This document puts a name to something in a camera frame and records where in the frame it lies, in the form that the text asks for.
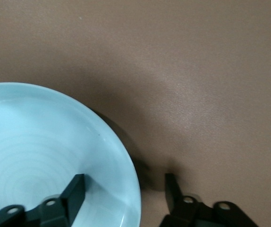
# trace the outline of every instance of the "light blue plate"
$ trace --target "light blue plate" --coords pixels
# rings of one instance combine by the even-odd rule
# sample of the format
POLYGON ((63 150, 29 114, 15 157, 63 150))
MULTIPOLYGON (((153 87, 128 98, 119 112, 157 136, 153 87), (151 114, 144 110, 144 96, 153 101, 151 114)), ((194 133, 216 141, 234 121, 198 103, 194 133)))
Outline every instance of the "light blue plate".
POLYGON ((60 92, 0 83, 0 209, 30 210, 82 173, 86 198, 73 227, 139 227, 136 172, 110 127, 60 92))

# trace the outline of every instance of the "brown table surface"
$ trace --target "brown table surface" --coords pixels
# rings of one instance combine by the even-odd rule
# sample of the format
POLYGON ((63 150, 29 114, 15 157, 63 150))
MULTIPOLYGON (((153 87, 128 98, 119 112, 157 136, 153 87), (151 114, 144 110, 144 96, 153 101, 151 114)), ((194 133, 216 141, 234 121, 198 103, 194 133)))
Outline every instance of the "brown table surface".
POLYGON ((271 1, 0 0, 0 82, 50 87, 103 114, 168 213, 163 174, 271 226, 271 1))

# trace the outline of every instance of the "glossy ceramic plate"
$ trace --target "glossy ceramic plate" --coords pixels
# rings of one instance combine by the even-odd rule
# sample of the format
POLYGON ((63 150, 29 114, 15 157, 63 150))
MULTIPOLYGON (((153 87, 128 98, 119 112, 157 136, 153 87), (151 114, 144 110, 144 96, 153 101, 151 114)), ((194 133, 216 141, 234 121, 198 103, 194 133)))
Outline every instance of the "glossy ceramic plate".
POLYGON ((82 173, 86 198, 73 227, 139 227, 136 172, 110 127, 60 92, 0 83, 0 209, 31 210, 82 173))

